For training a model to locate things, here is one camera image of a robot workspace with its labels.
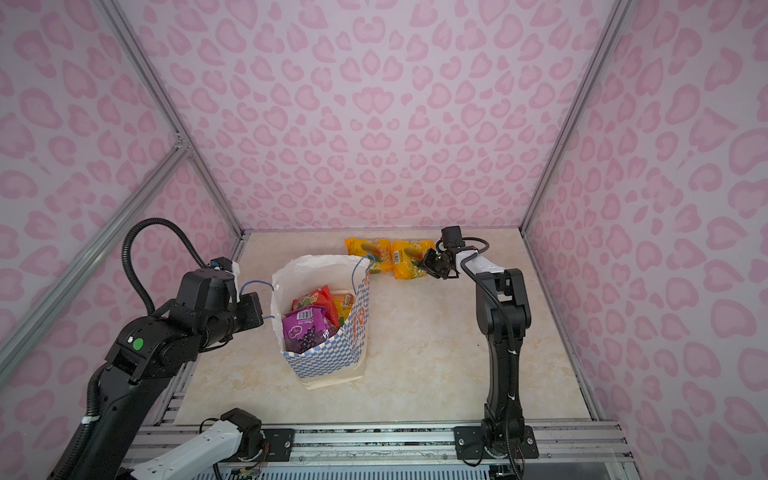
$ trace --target red snack package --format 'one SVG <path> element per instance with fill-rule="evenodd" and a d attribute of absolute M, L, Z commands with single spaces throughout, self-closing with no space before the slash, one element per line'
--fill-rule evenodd
<path fill-rule="evenodd" d="M 339 311 L 336 309 L 336 304 L 333 302 L 333 297 L 331 296 L 331 290 L 327 285 L 325 285 L 323 288 L 312 290 L 304 298 L 293 301 L 294 310 L 309 305 L 326 307 L 326 318 L 336 328 L 341 326 L 341 323 L 339 322 Z"/>

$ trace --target purple snack package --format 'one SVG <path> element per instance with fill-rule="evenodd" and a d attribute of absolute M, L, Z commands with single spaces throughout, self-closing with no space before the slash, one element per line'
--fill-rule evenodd
<path fill-rule="evenodd" d="M 336 335 L 337 331 L 326 318 L 324 306 L 305 306 L 283 317 L 287 352 L 304 353 Z"/>

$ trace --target barcode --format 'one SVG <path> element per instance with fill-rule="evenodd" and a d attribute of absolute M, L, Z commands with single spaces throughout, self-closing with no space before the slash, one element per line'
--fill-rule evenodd
<path fill-rule="evenodd" d="M 301 310 L 300 312 L 298 312 L 296 314 L 296 319 L 297 320 L 307 320 L 307 319 L 310 319 L 310 318 L 312 318 L 312 309 L 311 308 L 308 308 L 306 310 Z"/>

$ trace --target white cable tie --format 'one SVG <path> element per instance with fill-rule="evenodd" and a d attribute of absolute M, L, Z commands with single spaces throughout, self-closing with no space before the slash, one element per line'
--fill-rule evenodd
<path fill-rule="evenodd" d="M 101 415 L 86 415 L 85 417 L 83 417 L 80 423 L 83 425 L 87 425 L 89 423 L 98 422 L 100 418 L 101 418 Z"/>

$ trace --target blue string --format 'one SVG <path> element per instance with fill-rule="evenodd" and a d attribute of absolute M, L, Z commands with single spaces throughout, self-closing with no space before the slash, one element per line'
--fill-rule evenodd
<path fill-rule="evenodd" d="M 250 282 L 245 282 L 243 286 L 240 288 L 240 295 L 243 294 L 243 290 L 245 290 L 245 287 L 250 285 L 251 283 L 263 283 L 264 285 L 269 285 L 273 292 L 275 291 L 275 287 L 272 286 L 272 283 L 265 282 L 263 280 L 251 280 Z"/>
<path fill-rule="evenodd" d="M 360 262 L 362 262 L 363 258 L 370 257 L 371 263 L 368 264 L 368 268 L 366 268 L 366 272 L 368 270 L 371 270 L 371 267 L 373 266 L 373 262 L 376 261 L 376 257 L 371 255 L 370 253 L 368 255 L 364 255 L 363 257 L 360 257 L 360 260 L 357 261 L 357 265 L 355 265 L 355 268 L 352 270 L 352 290 L 355 292 L 355 296 L 357 296 L 357 288 L 355 286 L 355 272 L 357 271 L 357 267 L 360 266 Z"/>

